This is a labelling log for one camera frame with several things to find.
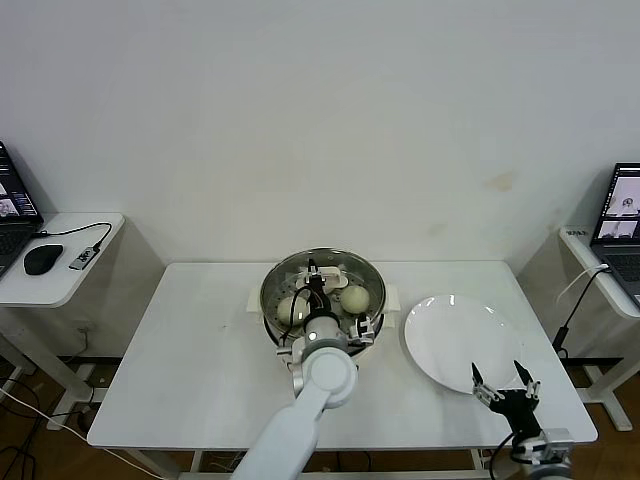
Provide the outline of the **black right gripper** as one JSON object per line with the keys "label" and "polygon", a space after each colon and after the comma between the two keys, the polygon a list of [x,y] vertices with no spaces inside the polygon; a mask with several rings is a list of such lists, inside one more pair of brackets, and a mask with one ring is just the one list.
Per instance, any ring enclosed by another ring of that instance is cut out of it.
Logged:
{"label": "black right gripper", "polygon": [[472,362],[472,393],[480,401],[490,401],[489,409],[507,419],[516,440],[526,440],[537,437],[542,431],[534,414],[539,404],[541,382],[534,380],[519,361],[515,360],[514,366],[525,390],[495,390],[484,382],[476,364]]}

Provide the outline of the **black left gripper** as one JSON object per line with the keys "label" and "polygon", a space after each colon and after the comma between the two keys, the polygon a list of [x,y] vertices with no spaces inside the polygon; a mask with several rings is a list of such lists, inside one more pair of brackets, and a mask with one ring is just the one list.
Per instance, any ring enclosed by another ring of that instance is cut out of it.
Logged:
{"label": "black left gripper", "polygon": [[322,269],[318,270],[316,262],[313,259],[308,260],[307,271],[311,275],[307,282],[310,291],[308,299],[310,313],[329,314],[331,312],[331,302],[324,292],[325,273]]}

